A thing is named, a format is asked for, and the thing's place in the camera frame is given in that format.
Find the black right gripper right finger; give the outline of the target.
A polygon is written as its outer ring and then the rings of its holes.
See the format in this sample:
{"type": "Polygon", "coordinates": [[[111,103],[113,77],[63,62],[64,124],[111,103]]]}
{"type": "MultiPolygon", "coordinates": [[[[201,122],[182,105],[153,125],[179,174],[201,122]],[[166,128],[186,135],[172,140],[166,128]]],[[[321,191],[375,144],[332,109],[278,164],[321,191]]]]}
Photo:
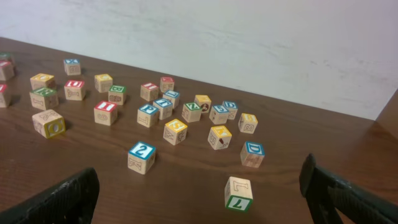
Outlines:
{"type": "Polygon", "coordinates": [[[312,153],[303,163],[299,184],[315,224],[342,224],[339,212],[354,223],[397,224],[397,205],[318,166],[312,153]]]}

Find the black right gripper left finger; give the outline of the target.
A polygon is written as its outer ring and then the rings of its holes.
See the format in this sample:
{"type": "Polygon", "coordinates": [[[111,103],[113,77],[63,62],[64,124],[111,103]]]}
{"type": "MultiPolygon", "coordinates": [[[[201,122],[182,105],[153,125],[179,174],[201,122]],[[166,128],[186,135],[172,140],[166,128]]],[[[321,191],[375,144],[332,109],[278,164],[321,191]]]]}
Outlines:
{"type": "Polygon", "coordinates": [[[69,178],[1,212],[1,223],[90,224],[100,191],[94,168],[69,178]]]}

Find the red i block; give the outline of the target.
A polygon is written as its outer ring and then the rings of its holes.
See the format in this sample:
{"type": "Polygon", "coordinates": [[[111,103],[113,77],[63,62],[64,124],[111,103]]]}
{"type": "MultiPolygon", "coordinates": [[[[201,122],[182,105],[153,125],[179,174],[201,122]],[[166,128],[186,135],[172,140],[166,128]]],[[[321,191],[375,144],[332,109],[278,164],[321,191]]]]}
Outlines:
{"type": "Polygon", "coordinates": [[[95,123],[110,126],[118,118],[117,104],[100,101],[94,107],[94,119],[95,123]]]}
{"type": "Polygon", "coordinates": [[[145,83],[141,85],[140,97],[146,101],[158,99],[159,87],[153,83],[145,83]]]}

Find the green R wooden block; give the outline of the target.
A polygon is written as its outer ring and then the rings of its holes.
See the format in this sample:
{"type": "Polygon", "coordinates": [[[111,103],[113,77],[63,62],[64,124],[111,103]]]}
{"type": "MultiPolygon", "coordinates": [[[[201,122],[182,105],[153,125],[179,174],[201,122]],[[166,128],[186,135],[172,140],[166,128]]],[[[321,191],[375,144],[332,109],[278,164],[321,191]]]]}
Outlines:
{"type": "Polygon", "coordinates": [[[49,110],[58,106],[59,104],[56,90],[43,86],[32,90],[29,94],[31,104],[34,108],[40,110],[49,110]]]}

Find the blue P wooden block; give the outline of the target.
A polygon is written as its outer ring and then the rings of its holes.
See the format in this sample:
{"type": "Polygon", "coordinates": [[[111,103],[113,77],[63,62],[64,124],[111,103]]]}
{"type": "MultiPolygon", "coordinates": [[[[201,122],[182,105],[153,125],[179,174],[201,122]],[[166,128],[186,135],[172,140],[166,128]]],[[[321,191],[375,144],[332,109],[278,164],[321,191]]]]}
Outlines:
{"type": "Polygon", "coordinates": [[[159,118],[159,109],[145,104],[137,110],[137,122],[147,128],[153,126],[159,118]]]}

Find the yellow S wooden block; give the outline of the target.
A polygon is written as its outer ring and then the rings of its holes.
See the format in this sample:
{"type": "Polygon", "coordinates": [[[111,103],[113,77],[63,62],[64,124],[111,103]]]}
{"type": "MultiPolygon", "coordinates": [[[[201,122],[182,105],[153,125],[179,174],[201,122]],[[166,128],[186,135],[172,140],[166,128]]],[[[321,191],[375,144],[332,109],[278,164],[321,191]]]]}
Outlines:
{"type": "Polygon", "coordinates": [[[179,144],[187,136],[188,126],[178,119],[173,119],[165,124],[163,138],[172,145],[179,144]]]}

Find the red u block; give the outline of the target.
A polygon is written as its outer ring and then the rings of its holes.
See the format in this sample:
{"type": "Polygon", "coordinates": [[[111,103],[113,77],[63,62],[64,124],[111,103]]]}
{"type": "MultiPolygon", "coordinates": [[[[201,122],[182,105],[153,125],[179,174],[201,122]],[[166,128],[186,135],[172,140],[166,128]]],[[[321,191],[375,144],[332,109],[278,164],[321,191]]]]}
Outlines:
{"type": "Polygon", "coordinates": [[[7,108],[11,103],[10,89],[6,84],[0,84],[0,107],[7,108]]]}
{"type": "Polygon", "coordinates": [[[85,82],[79,80],[69,80],[65,86],[65,97],[67,100],[82,101],[85,97],[85,82]]]}

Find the blue 2 wooden block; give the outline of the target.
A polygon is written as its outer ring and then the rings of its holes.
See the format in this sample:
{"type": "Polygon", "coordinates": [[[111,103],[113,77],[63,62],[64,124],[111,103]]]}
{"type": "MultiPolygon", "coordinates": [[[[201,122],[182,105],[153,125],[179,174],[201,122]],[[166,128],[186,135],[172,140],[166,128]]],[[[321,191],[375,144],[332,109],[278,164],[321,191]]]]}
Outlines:
{"type": "Polygon", "coordinates": [[[156,147],[138,141],[129,151],[127,167],[139,174],[145,175],[155,162],[156,147]]]}

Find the green B wooden block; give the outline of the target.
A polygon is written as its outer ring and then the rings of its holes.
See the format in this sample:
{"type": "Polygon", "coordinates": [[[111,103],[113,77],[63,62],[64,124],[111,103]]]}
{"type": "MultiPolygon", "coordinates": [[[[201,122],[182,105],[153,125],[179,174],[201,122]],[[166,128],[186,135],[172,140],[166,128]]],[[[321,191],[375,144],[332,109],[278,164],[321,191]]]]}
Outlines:
{"type": "Polygon", "coordinates": [[[112,85],[108,91],[108,101],[117,105],[123,105],[126,100],[126,87],[112,85]]]}

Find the yellow C wooden block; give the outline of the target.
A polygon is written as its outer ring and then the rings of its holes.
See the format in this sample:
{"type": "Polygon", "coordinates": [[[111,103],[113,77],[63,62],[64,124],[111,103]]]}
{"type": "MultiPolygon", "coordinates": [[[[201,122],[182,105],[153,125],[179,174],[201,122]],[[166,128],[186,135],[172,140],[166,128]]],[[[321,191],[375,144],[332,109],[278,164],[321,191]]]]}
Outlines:
{"type": "Polygon", "coordinates": [[[95,88],[99,93],[108,92],[112,85],[113,78],[109,74],[95,75],[95,88]]]}

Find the blue D block far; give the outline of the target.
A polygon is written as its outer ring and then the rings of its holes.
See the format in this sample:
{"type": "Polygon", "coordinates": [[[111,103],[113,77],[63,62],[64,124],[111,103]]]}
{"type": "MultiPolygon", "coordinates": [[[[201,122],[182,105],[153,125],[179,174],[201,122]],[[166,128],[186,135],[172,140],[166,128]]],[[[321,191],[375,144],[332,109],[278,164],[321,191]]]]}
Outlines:
{"type": "Polygon", "coordinates": [[[228,119],[234,120],[238,112],[238,105],[233,101],[224,101],[223,106],[229,111],[228,119]]]}

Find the blue L wooden block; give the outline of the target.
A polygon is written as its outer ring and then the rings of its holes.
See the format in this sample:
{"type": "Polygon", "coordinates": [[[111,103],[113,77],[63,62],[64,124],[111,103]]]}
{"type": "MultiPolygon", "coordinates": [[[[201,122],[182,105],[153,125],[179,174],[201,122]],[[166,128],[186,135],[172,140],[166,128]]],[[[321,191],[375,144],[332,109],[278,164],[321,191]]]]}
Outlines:
{"type": "Polygon", "coordinates": [[[173,104],[173,109],[175,109],[180,101],[180,93],[173,90],[167,90],[163,94],[163,98],[168,99],[173,104]]]}

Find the green Z wooden block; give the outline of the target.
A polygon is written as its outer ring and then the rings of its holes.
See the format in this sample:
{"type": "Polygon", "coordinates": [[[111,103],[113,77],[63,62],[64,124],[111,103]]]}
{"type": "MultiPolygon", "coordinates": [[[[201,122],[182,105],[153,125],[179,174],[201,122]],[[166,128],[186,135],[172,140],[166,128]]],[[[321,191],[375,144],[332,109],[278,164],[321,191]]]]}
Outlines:
{"type": "Polygon", "coordinates": [[[202,108],[196,102],[184,103],[182,117],[186,122],[196,122],[200,120],[202,108]]]}

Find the yellow M wooden block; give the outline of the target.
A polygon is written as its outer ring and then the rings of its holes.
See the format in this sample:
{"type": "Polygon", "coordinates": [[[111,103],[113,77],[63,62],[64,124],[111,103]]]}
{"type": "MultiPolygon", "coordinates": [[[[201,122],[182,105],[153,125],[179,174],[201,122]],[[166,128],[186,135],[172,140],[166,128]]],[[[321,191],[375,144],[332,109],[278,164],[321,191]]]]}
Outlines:
{"type": "Polygon", "coordinates": [[[202,113],[208,113],[211,108],[211,99],[208,95],[195,95],[194,102],[201,107],[202,113]]]}

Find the green F wooden block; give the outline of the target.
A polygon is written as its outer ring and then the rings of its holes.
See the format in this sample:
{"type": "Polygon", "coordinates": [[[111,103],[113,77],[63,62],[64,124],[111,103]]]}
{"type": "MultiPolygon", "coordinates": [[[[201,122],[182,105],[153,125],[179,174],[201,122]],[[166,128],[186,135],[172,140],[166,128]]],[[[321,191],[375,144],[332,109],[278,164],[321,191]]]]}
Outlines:
{"type": "Polygon", "coordinates": [[[13,55],[9,52],[0,52],[0,60],[5,60],[14,64],[13,55]]]}

